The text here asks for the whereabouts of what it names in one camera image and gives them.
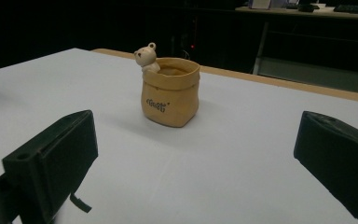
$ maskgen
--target bear ear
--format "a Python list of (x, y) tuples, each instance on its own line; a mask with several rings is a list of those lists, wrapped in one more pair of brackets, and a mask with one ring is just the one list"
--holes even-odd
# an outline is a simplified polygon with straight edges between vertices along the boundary
[(148, 45), (148, 47), (151, 49), (156, 49), (156, 44), (152, 42)]

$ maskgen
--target plant pot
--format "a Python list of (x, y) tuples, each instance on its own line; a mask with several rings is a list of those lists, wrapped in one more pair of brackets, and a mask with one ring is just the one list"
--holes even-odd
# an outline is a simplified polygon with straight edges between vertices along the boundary
[(148, 119), (185, 126), (199, 109), (200, 65), (180, 58), (158, 58), (158, 73), (143, 73), (142, 109)]

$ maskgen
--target wooden table edge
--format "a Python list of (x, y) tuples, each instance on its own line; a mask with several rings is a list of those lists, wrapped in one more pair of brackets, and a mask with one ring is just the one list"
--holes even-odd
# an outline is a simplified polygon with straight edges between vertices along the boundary
[[(122, 58), (134, 59), (133, 54), (128, 52), (118, 51), (118, 50), (94, 49), (92, 51), (102, 54), (107, 54), (107, 55), (118, 56)], [(308, 92), (343, 98), (347, 100), (358, 101), (358, 92), (353, 92), (353, 91), (342, 91), (342, 90), (314, 86), (310, 84), (298, 83), (298, 82), (282, 80), (272, 77), (261, 77), (261, 76), (229, 71), (225, 69), (214, 68), (214, 67), (203, 66), (203, 65), (201, 66), (200, 71), (204, 73), (210, 73), (210, 74), (224, 76), (224, 77), (234, 77), (243, 80), (264, 83), (272, 86), (284, 87), (284, 88), (289, 88), (298, 91), (308, 91)]]

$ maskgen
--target desk leg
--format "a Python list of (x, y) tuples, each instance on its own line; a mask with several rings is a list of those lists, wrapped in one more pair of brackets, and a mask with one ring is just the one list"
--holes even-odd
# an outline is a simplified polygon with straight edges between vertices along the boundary
[(258, 75), (258, 71), (260, 69), (261, 57), (263, 56), (264, 42), (266, 41), (268, 29), (269, 29), (269, 23), (266, 21), (264, 22), (264, 28), (263, 28), (263, 33), (261, 35), (260, 45), (258, 46), (257, 56), (255, 57), (255, 65), (252, 73), (253, 75)]

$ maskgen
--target desk surface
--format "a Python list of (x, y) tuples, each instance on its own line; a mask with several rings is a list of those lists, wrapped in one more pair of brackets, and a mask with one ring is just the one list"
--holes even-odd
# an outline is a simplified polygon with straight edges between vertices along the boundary
[(300, 12), (298, 10), (285, 9), (285, 8), (250, 9), (248, 7), (237, 7), (235, 8), (235, 10), (248, 12), (248, 13), (256, 13), (256, 14), (267, 13), (267, 14), (275, 14), (275, 15), (292, 15), (292, 16), (301, 16), (301, 17), (321, 17), (321, 18), (358, 20), (358, 14), (335, 12), (331, 7), (314, 10), (312, 13)]
[(70, 49), (2, 68), (0, 160), (91, 109), (100, 156), (76, 196), (93, 209), (65, 203), (58, 223), (358, 223), (293, 156), (304, 110), (358, 128), (358, 101), (207, 69), (197, 115), (175, 129), (142, 114), (134, 60)]

